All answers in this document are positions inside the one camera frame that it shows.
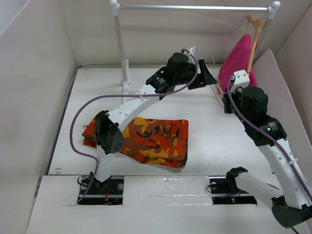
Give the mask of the white plastic hanger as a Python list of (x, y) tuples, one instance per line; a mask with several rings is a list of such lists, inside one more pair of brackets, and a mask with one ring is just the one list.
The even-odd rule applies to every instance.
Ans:
[(215, 62), (214, 57), (212, 57), (212, 64), (210, 66), (211, 68), (211, 74), (216, 79), (217, 83), (211, 86), (212, 91), (214, 92), (215, 96), (217, 97), (218, 101), (220, 102), (222, 108), (224, 108), (224, 103), (222, 101), (223, 98), (223, 91), (220, 87), (220, 82), (218, 78), (219, 70), (222, 65), (218, 65)]

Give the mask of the orange camouflage trousers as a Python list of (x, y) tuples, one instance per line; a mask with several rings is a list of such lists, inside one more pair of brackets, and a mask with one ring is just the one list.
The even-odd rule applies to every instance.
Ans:
[(119, 150), (141, 164), (183, 168), (187, 162), (189, 122), (134, 118), (122, 132), (124, 146)]

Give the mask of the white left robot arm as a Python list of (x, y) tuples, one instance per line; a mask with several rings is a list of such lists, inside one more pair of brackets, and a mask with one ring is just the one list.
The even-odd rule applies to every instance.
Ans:
[(216, 84), (203, 59), (190, 62), (184, 53), (174, 53), (166, 66), (148, 78), (134, 96), (112, 111), (102, 111), (95, 117), (98, 170), (92, 181), (97, 193), (107, 191), (111, 176), (110, 165), (115, 153), (125, 144), (122, 131), (141, 112), (173, 94), (175, 87), (185, 85), (189, 90)]

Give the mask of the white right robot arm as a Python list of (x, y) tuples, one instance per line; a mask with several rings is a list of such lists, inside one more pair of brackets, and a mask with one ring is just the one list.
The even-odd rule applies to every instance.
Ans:
[(281, 188), (261, 181), (243, 167), (227, 172), (225, 186), (231, 192), (251, 194), (270, 208), (281, 226), (293, 228), (312, 217), (312, 188), (291, 152), (281, 123), (267, 114), (268, 101), (258, 87), (228, 87), (223, 96), (225, 113), (234, 113), (241, 121)]

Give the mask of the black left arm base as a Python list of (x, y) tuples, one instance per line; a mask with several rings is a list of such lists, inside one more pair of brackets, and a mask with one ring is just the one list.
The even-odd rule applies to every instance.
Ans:
[(80, 176), (77, 179), (79, 193), (77, 203), (79, 205), (122, 205), (124, 176), (111, 176), (105, 181), (94, 178), (89, 190), (87, 190), (92, 173), (88, 177)]

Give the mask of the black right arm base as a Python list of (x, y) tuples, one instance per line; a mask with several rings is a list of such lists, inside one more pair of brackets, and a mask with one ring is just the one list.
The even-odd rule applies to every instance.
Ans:
[(257, 205), (256, 198), (237, 187), (235, 178), (241, 173), (248, 172), (243, 167), (230, 169), (226, 175), (209, 176), (209, 185), (206, 191), (212, 195), (213, 205)]

